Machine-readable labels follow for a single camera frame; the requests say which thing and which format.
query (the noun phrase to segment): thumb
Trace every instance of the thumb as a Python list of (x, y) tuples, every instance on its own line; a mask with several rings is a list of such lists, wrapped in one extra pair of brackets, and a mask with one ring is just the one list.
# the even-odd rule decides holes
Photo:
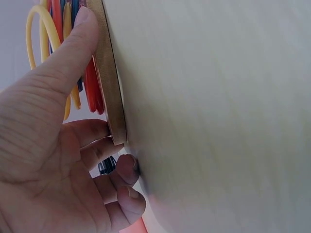
[(66, 97), (83, 74), (98, 43), (98, 22), (94, 13), (81, 7), (69, 37), (44, 63), (27, 75), (46, 88)]

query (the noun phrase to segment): finger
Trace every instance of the finger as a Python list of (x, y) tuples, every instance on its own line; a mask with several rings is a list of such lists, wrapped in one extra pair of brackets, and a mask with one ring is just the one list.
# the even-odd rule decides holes
[(66, 130), (72, 131), (80, 143), (80, 148), (110, 136), (108, 123), (99, 119), (78, 120), (64, 124)]
[(133, 187), (139, 178), (138, 162), (130, 154), (121, 155), (116, 169), (109, 175), (93, 179), (105, 204), (117, 201), (117, 190), (123, 186)]
[(119, 152), (123, 145), (115, 146), (112, 138), (107, 137), (89, 144), (81, 149), (81, 160), (88, 170), (92, 170), (100, 161)]
[(118, 190), (118, 201), (106, 205), (110, 216), (111, 231), (118, 232), (134, 224), (146, 209), (146, 200), (142, 194), (130, 187)]
[(81, 7), (69, 37), (30, 77), (40, 78), (46, 88), (67, 97), (88, 65), (97, 43), (96, 17), (91, 10)]

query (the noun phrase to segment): colorful rubber bands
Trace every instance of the colorful rubber bands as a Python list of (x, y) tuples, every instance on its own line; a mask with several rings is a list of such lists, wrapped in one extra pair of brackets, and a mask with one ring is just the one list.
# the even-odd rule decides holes
[[(35, 13), (40, 16), (40, 49), (41, 62), (59, 48), (61, 43), (70, 35), (79, 8), (85, 6), (84, 0), (41, 0), (41, 3), (31, 8), (26, 25), (27, 52), (31, 69), (36, 67), (33, 53), (31, 28)], [(104, 113), (104, 101), (99, 84), (99, 73), (94, 56), (85, 70), (84, 78), (80, 78), (77, 85), (67, 97), (64, 120), (70, 114), (71, 99), (76, 109), (81, 109), (79, 92), (84, 90), (91, 112)]]

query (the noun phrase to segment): rubber band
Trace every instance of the rubber band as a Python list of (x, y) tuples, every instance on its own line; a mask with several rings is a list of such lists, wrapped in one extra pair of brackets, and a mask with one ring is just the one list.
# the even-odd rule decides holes
[(95, 69), (93, 60), (91, 60), (85, 70), (85, 80), (84, 80), (84, 87), (86, 91), (86, 98), (88, 102), (88, 106), (91, 112), (95, 112), (97, 110), (97, 101), (94, 96), (95, 88), (94, 88), (94, 71)]
[(63, 21), (64, 21), (65, 5), (66, 5), (66, 0), (60, 0), (60, 9), (62, 11), (62, 17), (63, 17), (62, 19), (63, 19)]
[(59, 40), (63, 42), (63, 16), (60, 6), (60, 0), (52, 0), (53, 21), (59, 36)]
[[(45, 8), (48, 9), (48, 1), (47, 0), (41, 0), (41, 5)], [(40, 30), (40, 50), (41, 50), (41, 62), (44, 62), (49, 54), (49, 37), (47, 30), (44, 26), (44, 23), (42, 19), (39, 21), (39, 30)]]

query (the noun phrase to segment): yellow rubber band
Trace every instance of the yellow rubber band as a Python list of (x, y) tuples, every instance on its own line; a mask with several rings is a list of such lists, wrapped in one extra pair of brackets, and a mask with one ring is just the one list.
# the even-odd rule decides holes
[[(47, 0), (41, 0), (41, 5), (48, 9), (48, 1)], [(49, 37), (47, 30), (45, 28), (45, 25), (40, 19), (39, 21), (39, 28), (40, 28), (40, 48), (41, 48), (41, 62), (44, 62), (48, 56), (50, 55), (49, 51)]]

